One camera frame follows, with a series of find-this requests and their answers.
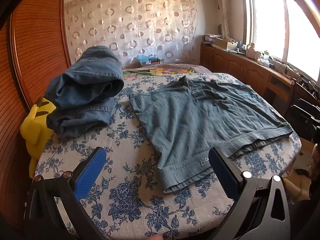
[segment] yellow plush toy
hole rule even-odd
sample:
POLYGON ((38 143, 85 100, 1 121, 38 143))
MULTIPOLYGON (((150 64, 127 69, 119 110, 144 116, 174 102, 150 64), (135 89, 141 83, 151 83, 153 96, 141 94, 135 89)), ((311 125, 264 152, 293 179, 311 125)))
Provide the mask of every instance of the yellow plush toy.
POLYGON ((20 126, 20 133, 26 140, 27 150, 31 156, 29 176, 32 179, 44 146, 53 134, 53 130, 47 128, 47 115, 55 109, 53 103, 41 97, 32 106, 30 113, 20 126))

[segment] window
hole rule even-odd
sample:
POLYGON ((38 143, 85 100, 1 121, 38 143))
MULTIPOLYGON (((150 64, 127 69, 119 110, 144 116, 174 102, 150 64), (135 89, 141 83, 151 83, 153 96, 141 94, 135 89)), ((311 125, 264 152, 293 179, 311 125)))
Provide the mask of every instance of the window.
POLYGON ((318 84, 320 38, 294 0, 251 0, 251 40, 318 84))

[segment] blue floral pattern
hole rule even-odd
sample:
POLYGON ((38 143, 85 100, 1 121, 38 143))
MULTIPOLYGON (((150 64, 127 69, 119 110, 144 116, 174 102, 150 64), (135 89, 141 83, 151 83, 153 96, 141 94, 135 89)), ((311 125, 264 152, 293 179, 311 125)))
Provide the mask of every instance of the blue floral pattern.
MULTIPOLYGON (((74 170, 97 146, 106 150, 104 168, 88 197, 80 202, 108 239, 124 239, 128 234, 132 239, 155 234, 161 234, 165 239, 185 238, 218 226, 233 204, 214 173, 173 194, 164 194, 157 180, 159 156, 135 118, 128 96, 132 92, 155 90, 183 75, 126 80, 124 89, 115 97, 107 127, 94 128, 74 139, 55 134, 45 146, 36 168, 36 174, 42 174, 44 178, 59 177, 64 171, 74 170)), ((241 84, 224 73, 188 75, 192 79, 241 84)), ((270 178, 273 174, 282 174, 300 148, 298 135, 292 133, 239 156, 235 163, 254 176, 270 178)), ((66 228, 76 235, 59 198, 56 202, 66 228)))

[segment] metal screw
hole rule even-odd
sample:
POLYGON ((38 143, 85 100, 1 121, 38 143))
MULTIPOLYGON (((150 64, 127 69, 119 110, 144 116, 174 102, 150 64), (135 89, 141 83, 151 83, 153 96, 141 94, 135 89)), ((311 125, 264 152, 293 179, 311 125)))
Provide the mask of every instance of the metal screw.
POLYGON ((42 177, 41 175, 37 175, 37 176, 35 176, 34 180, 39 181, 39 180, 41 180, 41 177, 42 177))
POLYGON ((71 171, 65 171, 63 174, 62 174, 62 176, 64 177, 64 178, 70 178, 71 177, 71 171))
POLYGON ((252 177, 252 174, 251 174, 250 171, 244 171, 242 174, 243 174, 243 176, 244 176, 245 178, 247 178, 247 179, 249 179, 249 178, 252 177))
POLYGON ((280 178, 278 175, 274 175, 274 176, 273 176, 273 179, 274 179, 276 182, 281 181, 281 178, 280 178))

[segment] blue gripper pad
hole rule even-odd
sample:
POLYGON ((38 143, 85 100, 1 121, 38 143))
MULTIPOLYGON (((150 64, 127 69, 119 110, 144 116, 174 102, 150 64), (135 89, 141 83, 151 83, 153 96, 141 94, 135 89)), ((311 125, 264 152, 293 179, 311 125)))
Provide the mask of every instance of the blue gripper pad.
POLYGON ((94 182, 106 163, 106 156, 105 149, 100 148, 76 180, 74 194, 77 201, 88 196, 94 182))
POLYGON ((228 198, 238 200, 239 182, 215 148, 209 151, 209 163, 228 198))

